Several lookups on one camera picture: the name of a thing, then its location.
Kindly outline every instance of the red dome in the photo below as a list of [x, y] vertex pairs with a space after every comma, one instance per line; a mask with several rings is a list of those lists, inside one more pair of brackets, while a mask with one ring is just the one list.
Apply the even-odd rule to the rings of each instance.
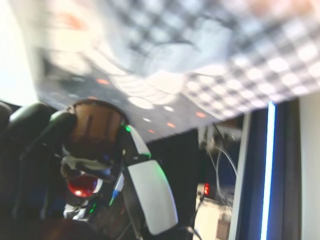
[[82, 175], [76, 179], [69, 180], [67, 182], [68, 188], [71, 193], [77, 197], [87, 198], [92, 196], [97, 186], [97, 178]]

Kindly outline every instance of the red digital display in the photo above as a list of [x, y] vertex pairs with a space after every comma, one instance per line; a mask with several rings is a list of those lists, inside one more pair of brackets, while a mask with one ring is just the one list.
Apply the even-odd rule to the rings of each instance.
[[209, 193], [210, 193], [210, 185], [209, 185], [209, 183], [205, 183], [204, 184], [204, 195], [209, 195]]

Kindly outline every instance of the led light strip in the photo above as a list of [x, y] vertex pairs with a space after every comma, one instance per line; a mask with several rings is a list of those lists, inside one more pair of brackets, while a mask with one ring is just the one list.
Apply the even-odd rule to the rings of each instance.
[[272, 163], [274, 158], [275, 116], [276, 116], [276, 106], [272, 102], [269, 102], [268, 122], [267, 122], [267, 132], [266, 132], [265, 175], [264, 175], [264, 192], [263, 192], [262, 224], [261, 224], [260, 240], [267, 240]]

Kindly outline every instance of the blue light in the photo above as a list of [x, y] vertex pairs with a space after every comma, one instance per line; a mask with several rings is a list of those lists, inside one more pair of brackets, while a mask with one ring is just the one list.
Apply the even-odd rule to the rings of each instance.
[[260, 240], [267, 240], [272, 162], [274, 158], [275, 116], [276, 116], [276, 106], [272, 102], [269, 102], [268, 122], [267, 122], [267, 132], [266, 132], [265, 175], [264, 175], [264, 192], [263, 192], [262, 224], [261, 224]]

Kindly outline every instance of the brown cylindrical object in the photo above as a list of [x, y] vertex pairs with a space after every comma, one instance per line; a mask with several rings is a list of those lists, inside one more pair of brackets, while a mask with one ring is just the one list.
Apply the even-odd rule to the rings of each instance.
[[77, 124], [65, 143], [65, 149], [76, 158], [104, 161], [113, 158], [117, 133], [128, 124], [125, 114], [103, 101], [87, 99], [67, 109], [77, 117]]

